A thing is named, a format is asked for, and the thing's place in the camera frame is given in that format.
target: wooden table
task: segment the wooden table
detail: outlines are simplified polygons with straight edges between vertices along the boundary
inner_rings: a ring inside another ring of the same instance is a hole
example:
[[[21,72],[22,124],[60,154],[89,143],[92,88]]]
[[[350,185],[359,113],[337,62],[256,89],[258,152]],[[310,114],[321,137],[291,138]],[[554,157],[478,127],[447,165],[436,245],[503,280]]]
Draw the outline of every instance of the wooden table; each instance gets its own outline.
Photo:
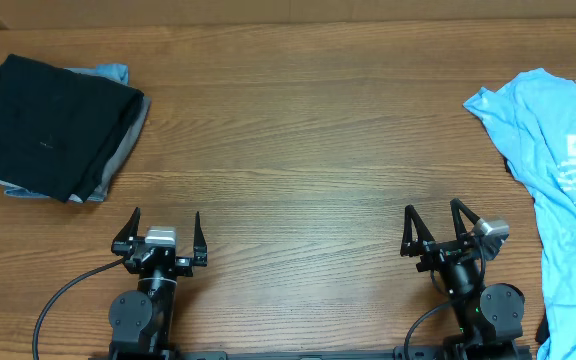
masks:
[[[11,52],[127,64],[153,103],[107,202],[0,188],[0,359],[30,359],[41,308],[115,259],[110,241],[135,206],[142,233],[177,226],[186,253],[202,213],[210,264],[177,291],[172,340],[184,350],[390,349],[443,301],[399,256],[404,206],[451,240],[453,197],[510,223],[487,283],[525,293],[519,343],[536,350],[532,200],[462,103],[537,67],[576,78],[576,20],[1,31],[0,63]],[[110,302],[135,287],[115,268],[68,291],[44,322],[42,359],[103,353]],[[413,343],[456,331],[444,312]]]

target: folded garment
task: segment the folded garment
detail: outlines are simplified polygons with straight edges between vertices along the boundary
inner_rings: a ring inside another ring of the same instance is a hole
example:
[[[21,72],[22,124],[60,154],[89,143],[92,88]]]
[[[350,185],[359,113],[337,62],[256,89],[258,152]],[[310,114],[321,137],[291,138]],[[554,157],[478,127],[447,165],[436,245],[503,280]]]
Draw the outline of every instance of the folded garment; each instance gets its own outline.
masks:
[[[103,76],[110,80],[117,81],[124,85],[128,85],[128,67],[122,64],[102,64],[97,65],[94,69],[85,69],[85,68],[69,68],[68,70],[79,73],[79,74],[87,74],[87,75],[96,75],[96,76]],[[119,147],[115,151],[115,154],[108,160],[104,167],[103,174],[101,176],[101,183],[95,188],[93,193],[88,197],[88,199],[80,199],[77,195],[71,194],[70,200],[75,202],[83,202],[86,201],[95,201],[95,202],[102,202],[106,200],[106,196],[108,195],[108,187],[110,185],[110,181],[115,173],[119,170],[119,167],[124,163],[128,154],[134,147],[137,138],[139,137],[139,133],[141,132],[141,128],[143,127],[144,121],[146,119],[146,115],[148,113],[148,108],[150,107],[150,98],[144,97],[141,105],[141,110],[135,122],[130,126],[128,132],[126,132],[126,136],[119,144]],[[39,194],[36,192],[32,192],[28,189],[24,189],[19,186],[6,186],[4,190],[4,194],[12,197],[19,197],[19,198],[29,198],[29,199],[45,199],[48,196]]]
[[[0,181],[87,199],[142,99],[112,80],[10,55],[0,66]]]
[[[576,84],[537,69],[464,106],[535,199],[550,333],[537,357],[576,359]]]

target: wood grain surface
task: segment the wood grain surface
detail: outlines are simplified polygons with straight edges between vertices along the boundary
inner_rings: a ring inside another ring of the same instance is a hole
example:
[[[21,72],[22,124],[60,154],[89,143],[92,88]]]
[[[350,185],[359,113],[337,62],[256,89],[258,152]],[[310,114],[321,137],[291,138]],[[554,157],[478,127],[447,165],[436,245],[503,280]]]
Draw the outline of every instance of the wood grain surface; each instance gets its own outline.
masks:
[[[576,20],[0,31],[0,63],[8,53],[127,64],[153,103],[107,202],[0,188],[0,359],[31,358],[46,301],[115,259],[110,241],[135,206],[142,232],[177,226],[186,253],[202,213],[210,264],[177,291],[172,340],[183,350],[390,349],[443,301],[399,256],[404,206],[450,240],[453,197],[510,223],[487,283],[525,293],[519,343],[536,351],[532,199],[462,103],[537,67],[576,78]],[[115,268],[68,291],[44,322],[42,359],[106,351],[110,302],[135,287]],[[413,343],[457,331],[444,312]]]

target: light blue cloth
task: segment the light blue cloth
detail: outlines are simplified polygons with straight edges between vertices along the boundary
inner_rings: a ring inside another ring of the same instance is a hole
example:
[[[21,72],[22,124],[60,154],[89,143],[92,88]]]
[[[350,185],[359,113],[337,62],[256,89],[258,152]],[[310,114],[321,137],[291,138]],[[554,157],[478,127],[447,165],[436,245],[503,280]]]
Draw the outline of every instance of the light blue cloth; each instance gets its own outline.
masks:
[[[85,74],[85,75],[92,75],[92,76],[102,76],[105,78],[108,78],[110,80],[122,83],[124,85],[128,85],[128,80],[129,80],[129,75],[128,75],[128,66],[123,65],[123,64],[101,64],[101,65],[97,65],[94,69],[86,69],[86,68],[68,68],[68,70],[72,71],[72,72],[76,72],[79,74]],[[147,100],[147,105],[142,106],[142,113],[143,113],[143,117],[145,118],[146,114],[145,112],[148,111],[148,106],[150,105],[150,101]],[[141,130],[141,125],[139,126],[138,129],[134,129],[133,131],[137,131],[137,135],[139,134],[139,131]],[[117,171],[118,166],[114,169],[114,171],[112,171],[111,174],[109,174],[110,176],[114,175],[114,173]],[[104,168],[104,176],[108,175],[106,174],[107,170],[106,168]],[[94,201],[94,202],[103,202],[106,199],[106,195],[108,193],[108,183],[110,182],[110,177],[108,177],[107,181],[105,182],[105,186],[102,186],[102,188],[97,188],[95,189],[95,191],[93,191],[93,193],[88,197],[88,201]],[[0,180],[0,185],[4,185],[6,186],[5,190],[4,190],[4,194],[8,195],[8,196],[12,196],[12,197],[18,197],[18,198],[28,198],[28,199],[47,199],[48,196],[44,195],[44,194],[40,194],[40,193],[36,193],[33,191],[30,191],[28,189],[24,189],[22,187],[13,185],[13,184],[9,184],[6,182],[3,182]],[[78,203],[82,203],[83,200],[80,199],[77,195],[70,195],[70,200],[74,201],[74,202],[78,202]]]
[[[550,330],[537,357],[576,360],[576,83],[537,69],[464,106],[535,199]]]

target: black folded cloth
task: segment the black folded cloth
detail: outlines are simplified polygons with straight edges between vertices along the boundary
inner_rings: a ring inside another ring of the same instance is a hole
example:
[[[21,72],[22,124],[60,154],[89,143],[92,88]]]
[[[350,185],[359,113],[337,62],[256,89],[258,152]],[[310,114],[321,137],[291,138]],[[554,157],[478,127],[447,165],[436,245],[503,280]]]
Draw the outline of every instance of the black folded cloth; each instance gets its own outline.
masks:
[[[0,180],[62,202],[87,199],[143,93],[9,55],[0,66]]]

